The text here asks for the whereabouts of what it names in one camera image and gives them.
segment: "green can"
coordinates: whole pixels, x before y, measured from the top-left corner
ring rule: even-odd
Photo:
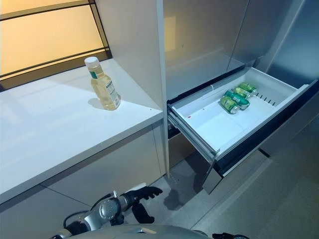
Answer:
[[[233,101],[235,101],[241,110],[247,109],[249,107],[250,103],[248,100],[246,100],[244,97],[241,95],[233,92],[232,90],[228,90],[224,94],[225,96],[229,96]]]
[[[245,91],[248,91],[249,93],[253,94],[253,95],[257,95],[258,90],[255,86],[247,83],[247,82],[243,82],[239,85],[239,87],[241,89],[244,89]]]
[[[235,114],[239,111],[239,106],[229,96],[223,96],[220,99],[220,104],[223,106],[225,110],[227,110],[227,112],[231,114]]]
[[[252,97],[252,95],[248,91],[245,91],[244,89],[240,88],[239,86],[235,87],[233,89],[233,92],[235,92],[236,94],[239,94],[240,96],[244,97],[247,100]]]

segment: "open drawer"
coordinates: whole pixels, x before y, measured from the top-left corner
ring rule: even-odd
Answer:
[[[249,100],[246,110],[231,115],[219,100],[244,81],[256,86],[258,94]],[[292,116],[307,101],[302,97],[306,92],[318,91],[317,81],[296,89],[254,68],[210,83],[169,101],[167,109],[168,120],[210,163],[207,177],[217,180]],[[214,186],[205,189],[210,192]]]

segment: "cable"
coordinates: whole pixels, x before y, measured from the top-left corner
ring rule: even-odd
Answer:
[[[76,212],[76,213],[72,213],[70,215],[68,215],[64,220],[63,220],[63,228],[66,228],[66,221],[72,217],[72,216],[75,216],[75,215],[78,215],[78,214],[82,214],[82,213],[87,213],[88,210],[85,210],[85,211],[79,211],[79,212]]]
[[[102,198],[100,198],[98,201],[96,201],[95,202],[95,204],[91,207],[91,210],[96,206],[96,205],[98,205],[98,203],[100,202],[100,201],[102,201],[102,200],[104,200],[104,199],[106,199],[106,198],[109,198],[109,197],[111,197],[111,195],[112,194],[107,194],[107,195],[105,195],[104,197],[102,197]]]

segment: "window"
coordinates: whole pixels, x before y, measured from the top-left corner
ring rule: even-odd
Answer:
[[[94,0],[2,0],[0,27],[2,90],[112,57]]]

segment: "bottle label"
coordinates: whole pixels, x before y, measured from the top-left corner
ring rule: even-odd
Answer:
[[[92,76],[92,78],[94,79],[97,79],[98,77],[96,76],[95,72],[94,71],[90,71],[90,74]]]
[[[112,83],[112,81],[110,81],[107,85],[106,85],[106,89],[110,94],[111,100],[113,101],[113,103],[115,104],[115,106],[117,107],[120,104],[120,99],[118,96],[118,93],[115,90],[115,87]]]

